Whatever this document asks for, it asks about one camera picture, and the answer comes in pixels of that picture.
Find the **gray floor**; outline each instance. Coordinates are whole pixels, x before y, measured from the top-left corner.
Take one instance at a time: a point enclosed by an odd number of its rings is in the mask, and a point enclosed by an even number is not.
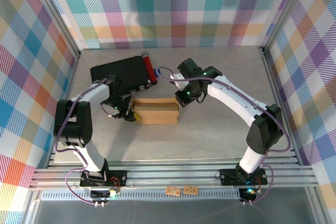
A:
[[[214,66],[233,84],[266,104],[274,98],[264,64],[255,46],[213,48],[147,49],[153,67],[176,67],[191,57],[202,68]],[[90,68],[96,65],[139,55],[141,49],[85,50],[78,62],[71,97],[91,85]],[[163,80],[137,92],[139,98],[174,97],[177,87]],[[108,118],[101,109],[92,115],[93,142],[108,161],[233,158],[246,150],[248,126],[231,109],[208,97],[203,104],[192,103],[180,109],[175,125],[137,125]],[[275,148],[286,147],[282,138]],[[72,153],[57,154],[56,163],[78,162]]]
[[[95,208],[80,201],[41,201],[37,224],[313,224],[304,188],[273,188],[253,206],[238,200],[114,201]]]

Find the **small wooden piece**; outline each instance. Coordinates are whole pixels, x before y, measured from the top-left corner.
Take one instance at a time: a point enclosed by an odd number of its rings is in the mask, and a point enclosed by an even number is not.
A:
[[[183,193],[198,195],[198,187],[197,186],[184,186]]]
[[[181,195],[181,189],[179,187],[167,186],[166,187],[166,194],[174,195],[174,196],[180,196]]]

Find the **black case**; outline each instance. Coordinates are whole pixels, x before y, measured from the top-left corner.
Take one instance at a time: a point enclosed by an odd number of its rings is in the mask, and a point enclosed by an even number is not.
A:
[[[115,75],[121,81],[118,94],[129,94],[133,91],[148,89],[151,84],[145,63],[141,56],[99,65],[90,69],[92,82]]]

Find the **cardboard box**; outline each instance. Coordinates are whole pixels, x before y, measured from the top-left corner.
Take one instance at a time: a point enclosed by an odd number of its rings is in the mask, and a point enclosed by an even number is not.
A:
[[[133,98],[131,104],[140,117],[138,124],[175,124],[179,120],[179,104],[175,98]]]

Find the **table surface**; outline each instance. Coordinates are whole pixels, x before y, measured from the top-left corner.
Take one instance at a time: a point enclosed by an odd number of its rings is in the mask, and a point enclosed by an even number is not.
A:
[[[90,68],[139,55],[142,49],[84,50],[78,61],[71,97],[91,85]],[[212,48],[146,49],[153,67],[176,67],[192,58],[203,69],[214,66],[235,86],[253,98],[273,104],[274,98],[264,64],[255,46]],[[137,92],[137,98],[171,98],[175,85],[158,79],[158,84]],[[92,140],[99,153],[108,161],[154,159],[237,158],[246,148],[249,127],[226,105],[207,97],[202,104],[192,103],[180,109],[178,124],[137,125],[109,118],[97,108],[92,113]],[[286,147],[284,137],[275,145]],[[69,152],[56,154],[55,163],[78,162]]]

